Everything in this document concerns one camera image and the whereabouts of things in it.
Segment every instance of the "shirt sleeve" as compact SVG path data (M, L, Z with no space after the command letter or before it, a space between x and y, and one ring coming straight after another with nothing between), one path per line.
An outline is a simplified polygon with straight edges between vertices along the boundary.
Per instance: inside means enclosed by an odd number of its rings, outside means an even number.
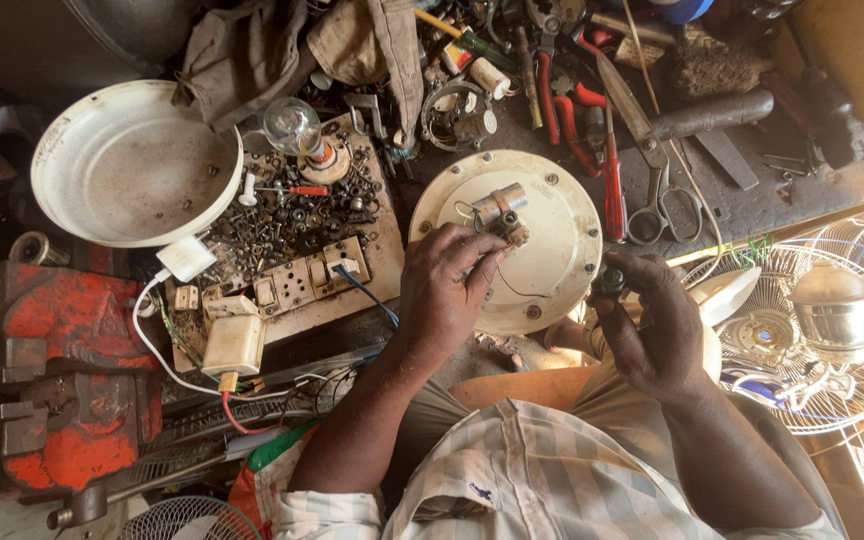
M726 540L844 540L829 521L825 510L819 519L795 528L743 528L722 531Z
M279 498L274 538L378 540L383 521L372 495L287 491Z

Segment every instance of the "red screwdriver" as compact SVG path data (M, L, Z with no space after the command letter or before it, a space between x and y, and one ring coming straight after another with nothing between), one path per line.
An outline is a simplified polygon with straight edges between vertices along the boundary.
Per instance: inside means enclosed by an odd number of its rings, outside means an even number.
M311 195L313 197L325 197L329 195L327 187L311 185L300 185L299 187L257 187L256 191L289 191L298 195Z
M625 211L625 196L622 194L622 180L619 177L618 149L616 130L612 119L612 102L605 93L606 110L606 157L602 170L606 173L606 240L622 243L629 236L629 220Z

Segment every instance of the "light bulb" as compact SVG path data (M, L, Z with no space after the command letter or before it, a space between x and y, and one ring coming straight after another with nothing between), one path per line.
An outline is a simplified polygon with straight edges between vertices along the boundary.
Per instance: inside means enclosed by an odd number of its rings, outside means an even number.
M326 152L319 116L301 99L272 100L262 116L262 129L271 146L283 154L318 157Z

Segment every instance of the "scissors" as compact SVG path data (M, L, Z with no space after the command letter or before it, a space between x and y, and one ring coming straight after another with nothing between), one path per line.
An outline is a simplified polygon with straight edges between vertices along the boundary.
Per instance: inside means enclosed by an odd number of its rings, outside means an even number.
M666 152L668 142L659 141L652 123L649 122L642 106L633 97L629 86L622 80L618 70L606 55L596 55L596 63L599 75L602 76L602 84L606 88L609 101L618 111L626 126L629 127L631 136L635 139L638 151L645 158L649 166L649 200L644 207L636 210L629 216L629 240L639 245L651 245L659 240L665 229L669 230L672 238L679 244L690 244L699 238L702 232L702 202L695 191L687 187L669 184L669 154ZM675 224L669 219L666 209L666 195L669 191L681 191L688 195L691 202L692 212L698 221L695 234L690 237L679 235ZM646 237L638 237L633 233L632 223L639 219L650 219L655 222L654 233Z

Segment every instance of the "red wire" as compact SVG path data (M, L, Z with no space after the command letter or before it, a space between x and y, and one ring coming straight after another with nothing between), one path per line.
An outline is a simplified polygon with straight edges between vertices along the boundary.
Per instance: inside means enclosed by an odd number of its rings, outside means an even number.
M235 420L233 416L233 410L229 408L229 392L222 392L222 409L225 410L225 418L228 419L228 423L232 424L235 428L235 431L242 434L243 436L254 436L255 434L264 434L266 432L270 432L272 430L277 430L282 427L282 420L285 418L285 411L288 410L289 399L292 398L292 391L289 392L289 395L286 396L285 401L282 402L282 415L278 418L278 423L275 425L269 425L268 427L261 427L258 429L248 429L244 425Z

